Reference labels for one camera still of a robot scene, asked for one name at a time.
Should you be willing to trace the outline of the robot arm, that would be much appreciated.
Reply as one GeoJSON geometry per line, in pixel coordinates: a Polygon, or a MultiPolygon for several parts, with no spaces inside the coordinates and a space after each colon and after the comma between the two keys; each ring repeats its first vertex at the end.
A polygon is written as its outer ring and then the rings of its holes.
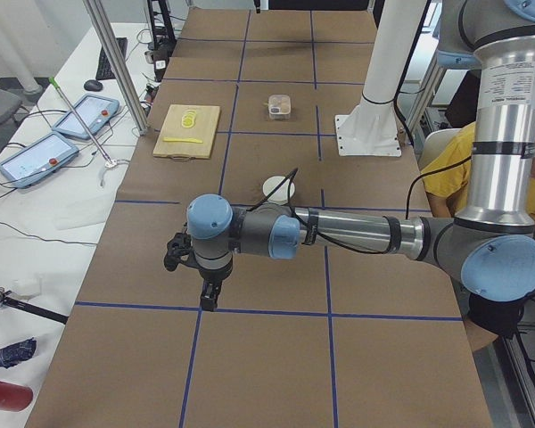
{"type": "Polygon", "coordinates": [[[205,194],[188,206],[190,263],[201,306],[218,305],[236,253],[294,257],[301,245],[402,253],[487,300],[535,290],[534,222],[526,195],[535,157],[535,1],[447,1],[440,51],[472,54],[481,70],[466,205],[453,218],[372,217],[267,203],[250,209],[205,194]]]}

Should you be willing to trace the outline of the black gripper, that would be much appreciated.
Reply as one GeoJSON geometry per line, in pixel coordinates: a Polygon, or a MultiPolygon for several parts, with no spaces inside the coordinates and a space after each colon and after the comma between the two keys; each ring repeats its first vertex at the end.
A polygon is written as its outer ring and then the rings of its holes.
{"type": "Polygon", "coordinates": [[[222,282],[231,275],[232,267],[223,266],[218,269],[199,267],[198,271],[203,280],[200,307],[202,310],[215,311],[218,307],[222,282]]]}

